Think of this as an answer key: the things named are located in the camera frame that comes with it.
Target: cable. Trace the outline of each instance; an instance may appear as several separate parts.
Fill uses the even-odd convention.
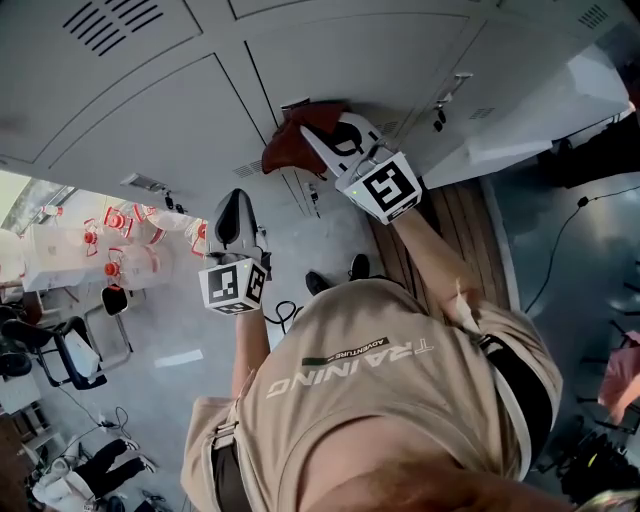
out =
[[[575,212],[573,212],[569,216],[569,218],[567,220],[564,221],[564,224],[562,224],[562,227],[560,228],[560,231],[558,232],[558,236],[556,237],[556,241],[553,244],[553,249],[551,249],[551,257],[549,258],[549,265],[547,267],[547,274],[545,276],[544,282],[542,283],[542,286],[538,290],[538,293],[536,294],[536,296],[529,303],[529,305],[525,308],[525,310],[524,310],[525,313],[529,312],[529,310],[533,307],[533,305],[538,301],[538,299],[542,295],[542,292],[547,287],[547,284],[549,284],[549,280],[551,279],[551,271],[553,269],[553,260],[554,260],[555,255],[556,255],[556,250],[558,249],[558,245],[560,244],[560,238],[562,236],[562,233],[564,232],[564,230],[567,227],[567,225],[569,224],[569,222],[571,222],[571,220],[576,215],[578,215],[578,212],[580,212],[580,210],[582,210],[582,208],[587,206],[589,203],[591,203],[593,201],[597,201],[598,199],[604,199],[606,197],[618,196],[620,194],[624,194],[626,192],[631,192],[632,190],[637,190],[639,188],[640,188],[640,185],[637,185],[635,187],[627,188],[627,189],[621,190],[619,192],[613,192],[611,194],[604,194],[604,195],[601,195],[601,196],[595,196],[595,197],[592,197],[591,199],[589,199],[587,197],[581,197],[580,198],[580,200],[578,201],[578,209]]]
[[[283,318],[282,315],[280,314],[280,307],[284,306],[285,304],[290,305],[293,309],[291,310],[291,312],[287,316],[285,316]],[[267,322],[270,322],[270,323],[275,324],[275,325],[279,325],[280,328],[282,329],[282,334],[287,334],[287,329],[285,327],[285,322],[287,320],[291,320],[291,323],[293,324],[293,321],[296,319],[296,317],[298,316],[298,313],[300,313],[300,311],[302,311],[302,307],[298,307],[295,302],[293,302],[291,300],[283,300],[282,302],[279,302],[278,305],[276,306],[276,315],[278,316],[279,320],[272,320],[267,315],[264,315],[264,319]]]
[[[96,425],[97,428],[107,428],[107,429],[120,430],[120,433],[124,437],[126,437],[127,439],[131,439],[131,435],[124,428],[125,425],[127,423],[129,423],[129,413],[125,410],[124,407],[121,407],[121,406],[118,405],[114,409],[114,412],[115,412],[115,415],[116,415],[116,420],[118,421],[118,423],[113,423],[111,421],[103,421],[101,423],[99,421],[96,421],[96,419],[91,415],[91,413],[82,404],[80,404],[80,402],[78,402],[75,398],[73,398],[73,396],[71,396],[71,394],[69,394],[69,392],[66,389],[64,389],[62,387],[59,387],[58,389],[60,391],[62,391],[65,395],[67,395],[69,398],[71,398],[71,400],[73,400],[73,402],[78,407],[80,407],[80,409],[82,409],[87,414],[87,416],[89,416],[89,419]],[[124,413],[124,415],[125,415],[124,422],[120,419],[120,411],[122,411]]]
[[[75,398],[73,398],[73,397],[69,394],[69,392],[68,392],[66,389],[63,389],[62,387],[59,387],[58,389],[59,389],[60,391],[62,391],[65,395],[67,395],[69,398],[71,398],[71,400],[73,400],[73,401],[74,401],[74,403],[75,403],[78,407],[80,407],[80,409],[82,409],[85,413],[87,413],[87,416],[89,416],[89,419],[90,419],[90,420],[91,420],[95,425],[97,425],[98,427],[102,427],[102,426],[103,426],[103,425],[102,425],[102,423],[100,423],[100,422],[96,421],[96,419],[95,419],[93,416],[91,416],[91,413],[90,413],[90,412],[89,412],[89,411],[88,411],[88,410],[87,410],[83,405],[81,405],[81,404],[80,404],[80,402],[78,402]]]

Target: pink object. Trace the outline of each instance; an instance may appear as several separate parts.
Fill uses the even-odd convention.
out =
[[[598,393],[598,403],[611,413],[619,425],[624,411],[640,397],[640,346],[614,350]]]
[[[624,333],[627,338],[632,340],[637,345],[640,345],[640,332],[637,331],[627,331]]]

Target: wooden floor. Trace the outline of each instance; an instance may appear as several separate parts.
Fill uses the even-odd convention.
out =
[[[507,284],[489,212],[478,180],[425,190],[418,208],[429,224],[479,276],[485,297],[509,307]],[[391,226],[369,221],[387,276],[400,282],[428,311],[443,320],[409,253]]]

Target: chair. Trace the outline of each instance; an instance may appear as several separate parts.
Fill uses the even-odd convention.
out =
[[[64,341],[65,336],[67,336],[71,331],[75,331],[80,338],[82,338],[82,340],[91,347],[90,338],[87,333],[87,327],[84,320],[77,316],[70,318],[66,323],[60,324],[53,329],[42,329],[20,320],[7,320],[0,330],[2,336],[21,341],[27,347],[35,350],[38,356],[38,362],[44,369],[47,379],[53,387],[59,387],[71,382],[76,389],[86,390],[106,384],[107,378],[104,376],[100,367],[98,367],[98,372],[91,375],[89,378],[78,373]],[[62,364],[69,374],[69,378],[62,381],[57,381],[51,376],[51,372],[49,371],[49,367],[47,366],[47,362],[44,358],[44,353],[42,352],[42,348],[47,345],[51,339],[53,339],[56,346],[56,348],[52,349],[51,352],[58,352],[60,359],[62,360]]]

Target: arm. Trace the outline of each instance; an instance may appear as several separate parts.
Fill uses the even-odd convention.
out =
[[[399,217],[393,227],[409,251],[425,285],[436,297],[438,305],[449,319],[459,322],[455,307],[456,280],[460,281],[460,292],[473,310],[482,298],[476,276],[416,209]]]
[[[238,398],[252,370],[258,370],[271,352],[262,309],[236,317],[236,359],[231,378],[231,396]]]

